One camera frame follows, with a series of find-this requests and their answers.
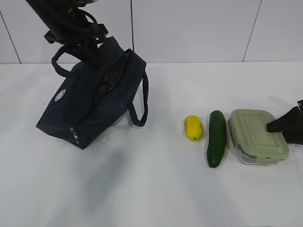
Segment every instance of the green lid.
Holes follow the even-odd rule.
[[[234,146],[262,165],[287,158],[289,147],[283,134],[267,132],[266,125],[274,120],[273,115],[262,110],[233,111],[229,127]]]

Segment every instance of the bag strap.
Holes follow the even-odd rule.
[[[55,71],[62,77],[73,77],[75,76],[75,74],[71,73],[70,71],[62,68],[58,63],[58,59],[64,54],[66,53],[67,47],[66,46],[62,46],[58,52],[55,54],[55,56],[52,58],[52,65],[55,69]]]
[[[146,124],[147,121],[147,115],[148,115],[148,90],[149,90],[149,82],[147,78],[146,72],[143,74],[143,102],[144,102],[144,114],[141,120],[138,119],[136,110],[134,108],[134,104],[131,102],[128,106],[129,115],[131,116],[132,122],[134,125],[143,127]]]

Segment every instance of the green cucumber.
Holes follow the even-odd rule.
[[[213,111],[209,119],[209,142],[207,162],[209,167],[217,168],[226,148],[226,120],[219,110]]]

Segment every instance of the lemon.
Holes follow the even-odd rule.
[[[185,119],[185,134],[191,141],[197,141],[203,136],[203,127],[197,116],[188,116]]]

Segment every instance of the navy blue bag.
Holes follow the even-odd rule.
[[[114,37],[98,49],[100,69],[80,62],[71,71],[57,64],[66,52],[63,46],[53,57],[56,72],[66,77],[47,106],[37,128],[85,149],[105,129],[129,111],[134,125],[143,127],[148,115],[149,82],[144,62],[132,50],[123,51]],[[138,119],[133,100],[143,80],[144,114]]]

